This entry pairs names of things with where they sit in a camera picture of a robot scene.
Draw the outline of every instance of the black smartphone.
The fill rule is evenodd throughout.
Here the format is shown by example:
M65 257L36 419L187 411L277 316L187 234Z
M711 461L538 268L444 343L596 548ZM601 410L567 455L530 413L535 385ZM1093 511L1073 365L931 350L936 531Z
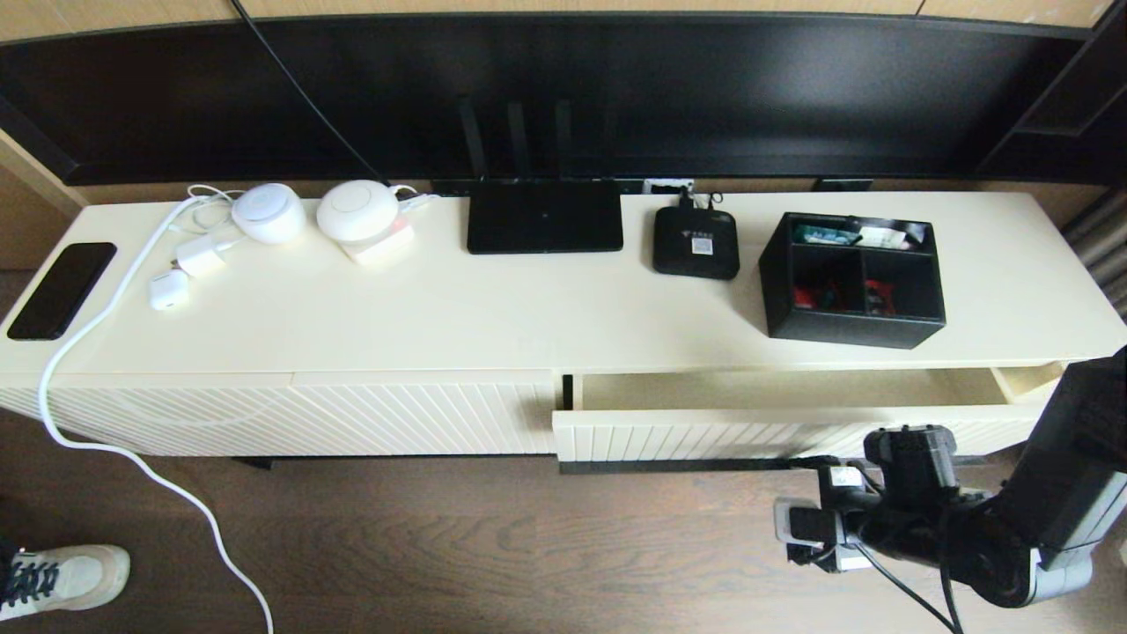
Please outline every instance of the black smartphone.
M66 245L16 315L8 339L52 341L63 337L116 252L110 242Z

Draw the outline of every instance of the white sneaker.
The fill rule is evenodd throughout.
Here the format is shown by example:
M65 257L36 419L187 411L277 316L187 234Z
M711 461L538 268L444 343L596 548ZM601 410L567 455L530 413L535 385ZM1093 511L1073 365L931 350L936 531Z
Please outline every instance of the white sneaker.
M117 546L69 546L17 553L0 597L0 620L48 610L87 610L114 600L130 578Z

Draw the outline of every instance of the white power cable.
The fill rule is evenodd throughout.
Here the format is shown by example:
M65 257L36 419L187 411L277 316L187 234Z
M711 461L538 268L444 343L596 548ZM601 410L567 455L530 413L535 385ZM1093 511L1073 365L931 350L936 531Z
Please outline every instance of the white power cable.
M250 591L255 595L255 598L258 599L258 604L263 607L263 615L266 617L266 632L267 634L273 634L274 616L270 614L270 606L269 604L266 602L266 597L263 595L263 591L258 589L258 586L255 586L255 582L251 581L250 578L247 577L241 570L239 570L239 566L234 565L234 562L231 561L231 556L228 555L227 547L223 545L223 536L220 535L219 532L219 521L215 519L215 515L212 514L211 509L208 509L206 504L201 502L198 498L188 493L178 484L166 480L160 474L152 471L152 468L149 465L147 465L145 462L142 461L140 456L127 449L122 449L121 447L114 447L112 445L103 445L100 443L74 443L73 440L65 438L59 431L59 426L55 425L54 418L51 416L51 408L47 403L47 394L48 394L48 389L51 386L51 378L54 376L55 369L59 367L59 364L63 360L64 357L66 357L66 354L70 352L71 349L78 345L78 342L82 341L82 338L88 336L90 331L96 329L98 324L101 324L101 322L105 321L106 316L108 316L109 313L113 312L114 307L117 305L117 302L121 301L122 295L125 294L125 288L130 285L130 282L133 280L133 277L136 276L136 273L141 268L141 265L144 262L145 258L149 257L149 253L157 244L157 241L160 240L161 235L163 235L165 231L168 230L168 227L172 224L172 222L175 222L176 218L179 217L179 215L184 213L186 209L193 207L193 205L205 203L208 199L210 198L207 196L192 195L186 200L176 205L176 207L172 208L171 212L169 212L169 214L165 217L165 220L161 221L160 225L157 226L152 235L149 238L149 241L145 242L145 244L141 248L141 251L133 260L133 264L131 264L128 269L125 271L125 276L122 277L122 280L117 284L117 288L114 291L113 296L109 297L109 302L106 304L106 306L103 307L100 312L95 314L94 319L90 320L90 322L87 325L82 327L82 329L76 332L73 337L66 340L66 342L51 357L51 360L47 361L46 368L43 369L43 376L39 378L39 386L38 386L38 392L36 394L36 400L39 408L39 418L43 419L43 427L46 428L47 434L51 435L51 438L54 439L55 443L57 443L63 447L66 447L68 449L106 452L109 454L117 454L118 456L124 456L130 461L132 461L137 467L140 467L141 471L144 472L144 475L149 476L150 480L163 486L165 489L168 489L172 493L176 493L180 498L184 498L188 502L192 502L193 506L199 509L199 512L202 512L204 517L207 518L207 524L211 525L212 535L215 536L215 547L219 550L220 557L223 560L223 563L227 564L227 568L231 571L231 573L234 574L239 579L239 581L241 581L247 588L249 588Z

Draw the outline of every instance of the white round device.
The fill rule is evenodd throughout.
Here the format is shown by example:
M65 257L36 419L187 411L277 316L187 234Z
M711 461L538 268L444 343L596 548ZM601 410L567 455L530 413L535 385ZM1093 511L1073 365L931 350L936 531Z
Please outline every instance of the white round device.
M301 198L281 182L248 189L234 200L231 217L243 233L267 244L287 242L305 227Z
M375 180L349 180L329 189L317 207L317 225L338 242L362 242L388 231L399 216L396 193Z

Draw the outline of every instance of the curtain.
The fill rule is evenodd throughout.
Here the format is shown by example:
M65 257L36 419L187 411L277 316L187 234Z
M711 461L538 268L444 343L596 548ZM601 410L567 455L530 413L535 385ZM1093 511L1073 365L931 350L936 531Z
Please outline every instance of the curtain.
M1108 301L1127 322L1127 189L1112 189L1064 229Z

